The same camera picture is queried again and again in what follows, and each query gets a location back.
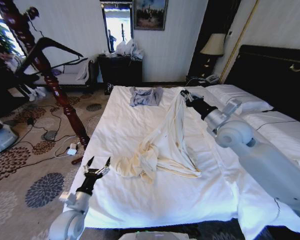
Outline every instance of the bed frame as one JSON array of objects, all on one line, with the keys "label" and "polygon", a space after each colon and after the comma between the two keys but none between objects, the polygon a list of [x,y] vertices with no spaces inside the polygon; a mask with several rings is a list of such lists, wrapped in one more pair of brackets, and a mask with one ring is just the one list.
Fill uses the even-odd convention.
[{"label": "bed frame", "polygon": [[[28,21],[29,18],[33,20],[39,17],[38,10],[35,7],[30,7],[26,13],[21,14],[13,0],[0,0],[0,13],[4,22],[12,30],[16,38],[23,43],[26,52],[29,53],[35,46],[35,37],[30,32]],[[35,58],[33,64],[40,72],[43,72],[46,85],[52,91],[56,101],[63,107],[63,113],[67,116],[73,131],[79,137],[84,149],[86,149],[90,138],[76,110],[70,105],[67,94],[60,88],[58,79],[51,72],[51,65],[48,59],[41,52]]]},{"label": "bed frame", "polygon": [[300,49],[242,45],[225,84],[300,122]]}]

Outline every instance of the white device on floor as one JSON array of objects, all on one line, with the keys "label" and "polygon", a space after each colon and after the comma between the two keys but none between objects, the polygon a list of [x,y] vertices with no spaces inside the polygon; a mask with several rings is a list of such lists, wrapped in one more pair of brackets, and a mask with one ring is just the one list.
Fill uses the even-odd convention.
[{"label": "white device on floor", "polygon": [[8,148],[17,139],[18,135],[11,130],[10,126],[0,121],[0,152]]},{"label": "white device on floor", "polygon": [[68,155],[75,155],[77,153],[77,144],[71,143],[67,153]]}]

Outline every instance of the dark wooden cabinet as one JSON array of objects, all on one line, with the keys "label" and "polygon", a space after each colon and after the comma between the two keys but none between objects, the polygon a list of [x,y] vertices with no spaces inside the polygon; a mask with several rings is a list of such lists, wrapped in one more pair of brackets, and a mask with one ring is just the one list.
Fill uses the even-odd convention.
[{"label": "dark wooden cabinet", "polygon": [[142,82],[142,61],[130,56],[99,56],[103,82],[120,86],[140,86]]}]

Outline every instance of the shoe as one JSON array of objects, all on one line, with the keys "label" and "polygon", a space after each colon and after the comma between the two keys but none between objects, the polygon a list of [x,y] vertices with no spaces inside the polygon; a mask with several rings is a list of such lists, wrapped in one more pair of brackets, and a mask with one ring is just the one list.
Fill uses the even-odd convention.
[{"label": "shoe", "polygon": [[34,89],[34,91],[41,97],[45,97],[46,94],[39,88]]},{"label": "shoe", "polygon": [[36,91],[34,89],[32,89],[31,87],[29,87],[27,85],[25,85],[25,86],[28,88],[28,90],[30,91],[30,93],[34,95],[34,97],[37,96],[37,93],[36,93]]},{"label": "shoe", "polygon": [[30,102],[33,102],[36,99],[36,97],[33,93],[28,94],[28,96],[29,96],[29,101]]}]

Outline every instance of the patterned carpet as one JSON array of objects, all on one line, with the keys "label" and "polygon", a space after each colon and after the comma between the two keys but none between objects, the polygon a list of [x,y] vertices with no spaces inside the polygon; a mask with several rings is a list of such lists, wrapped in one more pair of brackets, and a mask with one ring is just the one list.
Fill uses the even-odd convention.
[{"label": "patterned carpet", "polygon": [[[69,100],[91,136],[105,109],[109,96],[103,90],[94,94],[69,92]],[[27,125],[29,118],[34,126]],[[51,93],[28,102],[1,120],[19,134],[17,144],[0,154],[0,240],[47,240],[52,221],[61,213],[58,201],[70,189],[78,170],[71,161],[82,156],[65,156],[70,143],[77,143],[67,117]],[[238,221],[205,221],[196,224],[144,229],[187,233],[198,240],[243,240]],[[83,240],[117,240],[125,233],[141,229],[85,229]],[[265,229],[258,240],[271,240]]]}]

